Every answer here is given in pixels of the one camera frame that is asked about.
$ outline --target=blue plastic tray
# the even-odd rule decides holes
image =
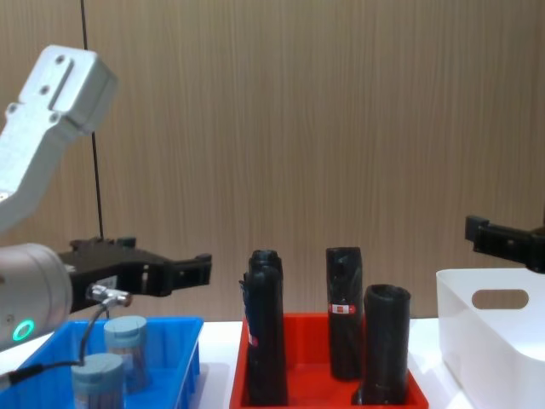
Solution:
[[[106,351],[103,327],[97,321],[87,353]],[[65,323],[23,366],[77,360],[87,321]],[[198,334],[200,318],[147,319],[146,363],[151,379],[142,392],[125,395],[125,409],[187,409],[199,374]],[[0,394],[0,408],[73,408],[70,368],[44,372]]]

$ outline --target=green indicator light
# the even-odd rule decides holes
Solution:
[[[28,338],[34,331],[34,321],[33,320],[23,320],[15,328],[13,339],[15,342],[22,341],[25,338]]]

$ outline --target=wood panel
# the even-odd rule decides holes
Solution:
[[[78,0],[0,2],[0,110],[17,96],[42,50],[52,44],[83,47]],[[5,124],[2,116],[0,124]],[[90,138],[66,151],[37,212],[8,232],[0,245],[35,242],[57,250],[70,239],[99,232],[93,151]]]
[[[541,221],[541,7],[86,2],[89,47],[121,82],[98,134],[107,235],[215,258],[210,287],[135,311],[239,319],[264,247],[286,311],[325,310],[328,246],[361,246],[365,283],[406,287],[416,316],[436,314],[436,271],[505,265],[471,252],[464,218]]]

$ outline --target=black pipe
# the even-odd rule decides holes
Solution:
[[[353,404],[402,405],[407,388],[410,293],[394,285],[370,285],[364,298],[363,390]]]
[[[240,281],[249,329],[247,355],[251,406],[287,406],[282,261],[276,251],[254,251]]]
[[[325,251],[331,375],[361,379],[363,348],[363,284],[358,247]]]

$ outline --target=white bin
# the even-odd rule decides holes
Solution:
[[[522,309],[481,310],[479,290],[524,290]],[[524,268],[437,273],[445,364],[479,409],[545,408],[545,274]]]

